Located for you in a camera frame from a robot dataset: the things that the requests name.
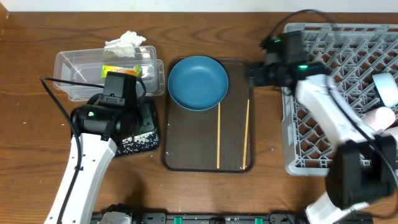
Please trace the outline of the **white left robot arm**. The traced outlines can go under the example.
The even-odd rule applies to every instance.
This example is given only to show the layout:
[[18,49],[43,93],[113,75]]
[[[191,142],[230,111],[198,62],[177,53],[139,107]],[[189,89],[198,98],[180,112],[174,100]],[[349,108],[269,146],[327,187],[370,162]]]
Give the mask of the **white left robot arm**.
[[141,109],[143,126],[118,142],[100,134],[72,137],[67,168],[45,223],[89,223],[106,170],[114,157],[154,151],[159,147],[155,104]]

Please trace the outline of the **light blue small bowl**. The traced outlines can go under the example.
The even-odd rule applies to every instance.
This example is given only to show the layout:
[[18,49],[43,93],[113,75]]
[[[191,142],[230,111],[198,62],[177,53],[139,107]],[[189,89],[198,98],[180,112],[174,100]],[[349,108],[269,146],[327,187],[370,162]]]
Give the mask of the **light blue small bowl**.
[[376,90],[382,102],[388,108],[397,104],[397,84],[390,73],[379,73],[372,76]]

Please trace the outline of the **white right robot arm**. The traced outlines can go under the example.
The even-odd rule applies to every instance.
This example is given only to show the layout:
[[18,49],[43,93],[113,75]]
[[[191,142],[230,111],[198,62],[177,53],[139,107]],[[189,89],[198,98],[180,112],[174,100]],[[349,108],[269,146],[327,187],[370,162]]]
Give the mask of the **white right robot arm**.
[[396,140],[378,134],[357,116],[322,63],[253,63],[244,76],[251,86],[287,87],[315,117],[335,151],[326,192],[305,210],[308,223],[338,223],[394,194]]

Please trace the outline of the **dark blue plate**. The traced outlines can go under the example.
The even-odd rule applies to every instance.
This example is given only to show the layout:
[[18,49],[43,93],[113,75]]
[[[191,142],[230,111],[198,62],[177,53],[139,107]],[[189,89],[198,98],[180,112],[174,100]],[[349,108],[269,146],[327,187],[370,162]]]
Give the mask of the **dark blue plate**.
[[211,57],[183,58],[169,73],[169,95],[176,104],[187,110],[205,111],[217,106],[226,96],[228,88],[226,69]]

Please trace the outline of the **white cup pink inside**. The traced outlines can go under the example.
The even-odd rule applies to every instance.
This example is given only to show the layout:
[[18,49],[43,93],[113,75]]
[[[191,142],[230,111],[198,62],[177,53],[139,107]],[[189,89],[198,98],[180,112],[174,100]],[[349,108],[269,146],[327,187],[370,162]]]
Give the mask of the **white cup pink inside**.
[[375,131],[387,129],[395,120],[395,113],[385,106],[369,111],[362,117],[362,121]]

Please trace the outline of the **wooden chopstick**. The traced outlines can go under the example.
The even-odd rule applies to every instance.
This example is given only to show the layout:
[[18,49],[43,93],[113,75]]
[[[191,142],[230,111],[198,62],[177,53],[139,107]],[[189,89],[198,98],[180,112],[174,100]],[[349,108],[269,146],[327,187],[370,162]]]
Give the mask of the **wooden chopstick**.
[[244,148],[243,148],[243,164],[242,169],[246,169],[246,158],[247,158],[247,148],[248,148],[248,134],[249,134],[249,108],[250,107],[250,99],[247,101],[246,107],[246,121],[245,121],[245,133],[244,133]]
[[221,134],[221,105],[218,103],[218,115],[217,115],[217,158],[216,168],[220,169],[220,134]]

